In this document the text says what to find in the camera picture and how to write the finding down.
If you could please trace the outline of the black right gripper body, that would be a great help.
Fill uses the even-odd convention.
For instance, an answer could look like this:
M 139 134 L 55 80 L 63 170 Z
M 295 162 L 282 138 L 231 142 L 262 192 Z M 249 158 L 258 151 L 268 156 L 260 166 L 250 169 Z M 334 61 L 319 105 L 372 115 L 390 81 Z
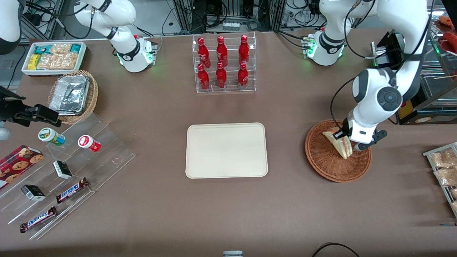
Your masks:
M 16 93 L 13 93 L 9 89 L 0 86 L 0 120 L 1 122 L 11 122 L 18 124 L 26 124 L 23 119 L 16 118 L 16 114 L 24 111 L 25 105 L 22 97 Z

